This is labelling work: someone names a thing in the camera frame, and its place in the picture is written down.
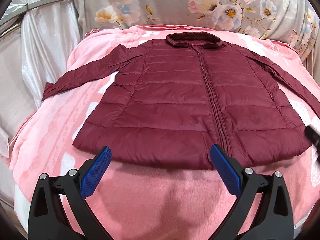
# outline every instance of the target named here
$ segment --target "floral curtain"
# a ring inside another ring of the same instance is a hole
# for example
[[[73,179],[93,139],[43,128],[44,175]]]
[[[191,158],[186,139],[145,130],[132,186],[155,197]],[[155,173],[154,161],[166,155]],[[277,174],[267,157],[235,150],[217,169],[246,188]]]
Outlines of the floral curtain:
[[[75,0],[84,32],[132,25],[191,25],[293,46],[304,61],[319,18],[308,0]]]

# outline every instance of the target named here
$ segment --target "blue gripper pad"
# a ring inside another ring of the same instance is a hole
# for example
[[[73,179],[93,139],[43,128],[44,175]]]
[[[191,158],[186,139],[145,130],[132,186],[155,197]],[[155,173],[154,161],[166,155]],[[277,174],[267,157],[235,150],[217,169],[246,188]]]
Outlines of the blue gripper pad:
[[[94,193],[110,162],[111,150],[106,147],[81,179],[80,195],[83,199]]]
[[[230,164],[229,157],[215,144],[211,147],[210,158],[229,193],[239,197],[242,193],[241,177]]]

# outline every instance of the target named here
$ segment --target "jacket sleeve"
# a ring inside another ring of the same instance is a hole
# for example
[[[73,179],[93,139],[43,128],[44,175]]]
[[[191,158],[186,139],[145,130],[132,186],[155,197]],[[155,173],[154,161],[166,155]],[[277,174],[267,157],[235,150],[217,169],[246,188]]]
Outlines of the jacket sleeve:
[[[275,79],[289,87],[296,95],[302,98],[320,118],[320,103],[318,99],[296,78],[267,57],[260,56],[255,52],[235,44],[233,44],[233,46],[242,55],[257,62],[258,65],[260,65],[265,71],[269,72]]]
[[[151,47],[152,40],[130,49],[123,45],[118,45],[102,59],[66,72],[54,84],[47,83],[42,101],[60,92],[80,87],[87,82],[105,78],[130,63],[131,59],[143,56]]]

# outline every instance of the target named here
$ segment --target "pink and white blanket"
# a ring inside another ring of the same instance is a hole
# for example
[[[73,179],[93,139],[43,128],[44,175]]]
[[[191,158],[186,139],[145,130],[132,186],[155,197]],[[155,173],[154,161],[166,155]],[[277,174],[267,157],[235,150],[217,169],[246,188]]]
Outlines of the pink and white blanket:
[[[93,30],[73,50],[67,69],[100,59],[118,44],[136,47],[150,39],[164,39],[169,33],[186,31],[206,31],[270,58],[320,99],[320,88],[289,45],[183,25]],[[28,205],[39,175],[42,172],[50,176],[65,175],[93,157],[74,148],[72,142],[114,77],[115,73],[45,100],[10,143],[10,157],[5,161],[17,184],[15,210],[25,228]],[[288,89],[279,87],[303,122],[312,124],[320,132],[320,120],[310,107]],[[295,223],[320,197],[320,169],[315,161],[315,149],[310,147],[291,160],[255,168],[263,174],[276,170],[283,173]],[[116,162],[111,162],[95,193],[87,198],[99,221],[116,240],[207,239],[222,222],[234,200],[216,171],[162,170]],[[71,225],[80,232],[66,198],[63,198],[63,204]],[[258,199],[242,230],[249,227],[257,205]]]

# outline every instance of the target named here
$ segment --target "maroon puffer jacket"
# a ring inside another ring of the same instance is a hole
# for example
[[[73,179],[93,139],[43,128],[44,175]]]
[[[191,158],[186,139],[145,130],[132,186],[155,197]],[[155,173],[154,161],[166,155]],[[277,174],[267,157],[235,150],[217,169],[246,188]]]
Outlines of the maroon puffer jacket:
[[[48,83],[43,99],[116,70],[73,142],[80,150],[107,145],[121,162],[213,169],[208,152],[215,143],[243,166],[288,159],[311,146],[277,81],[319,116],[318,100],[268,58],[205,32],[119,45]]]

